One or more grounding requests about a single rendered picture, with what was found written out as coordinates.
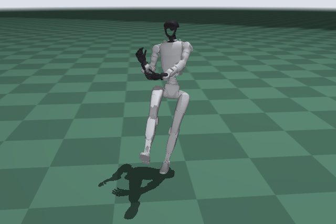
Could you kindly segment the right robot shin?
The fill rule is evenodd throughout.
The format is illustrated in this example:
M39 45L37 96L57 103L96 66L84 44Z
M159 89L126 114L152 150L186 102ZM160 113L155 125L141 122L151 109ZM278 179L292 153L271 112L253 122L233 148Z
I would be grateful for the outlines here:
M150 153L151 145L155 137L156 132L156 121L154 115L151 114L148 117L145 130L145 150L144 152Z

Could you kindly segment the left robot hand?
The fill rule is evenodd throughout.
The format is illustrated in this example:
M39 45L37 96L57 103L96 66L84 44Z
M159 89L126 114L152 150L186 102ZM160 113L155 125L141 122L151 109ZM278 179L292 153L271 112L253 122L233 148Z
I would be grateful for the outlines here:
M161 74L159 74L159 73L155 73L151 69L149 69L149 70L152 73L147 72L146 69L144 71L144 74L145 74L146 78L149 79L149 80L159 80L159 79L163 80L162 77L167 77L168 76L168 73L161 73Z

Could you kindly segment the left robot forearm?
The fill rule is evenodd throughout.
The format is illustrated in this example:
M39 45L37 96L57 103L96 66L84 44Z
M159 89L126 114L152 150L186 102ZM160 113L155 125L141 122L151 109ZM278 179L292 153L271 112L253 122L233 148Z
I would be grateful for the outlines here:
M179 61L178 64L174 65L172 68L168 69L165 73L168 73L167 77L162 77L164 81L168 81L171 76L179 73L185 67L185 62L183 60Z

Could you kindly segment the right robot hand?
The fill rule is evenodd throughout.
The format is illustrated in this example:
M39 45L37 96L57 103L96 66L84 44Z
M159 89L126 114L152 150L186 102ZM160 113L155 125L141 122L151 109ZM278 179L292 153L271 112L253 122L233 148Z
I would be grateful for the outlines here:
M144 54L143 54L143 48L144 48L144 47L140 48L140 49L136 52L136 57L137 57L138 61L141 63L141 66L142 66L143 70L145 70L145 69L146 69L146 68L145 68L145 65L148 64L148 62L146 61L146 57L145 57L145 55L146 55L146 50L145 50L145 52L144 52Z

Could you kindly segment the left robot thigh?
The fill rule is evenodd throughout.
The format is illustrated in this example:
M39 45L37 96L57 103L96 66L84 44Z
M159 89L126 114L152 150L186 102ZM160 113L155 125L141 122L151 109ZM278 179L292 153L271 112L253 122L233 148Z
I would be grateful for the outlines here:
M179 95L178 95L178 101L177 101L175 112L174 112L172 126L170 127L170 130L169 130L169 135L171 135L172 132L175 134L178 133L183 116L188 107L189 101L190 101L190 96L186 92L183 92L180 90Z

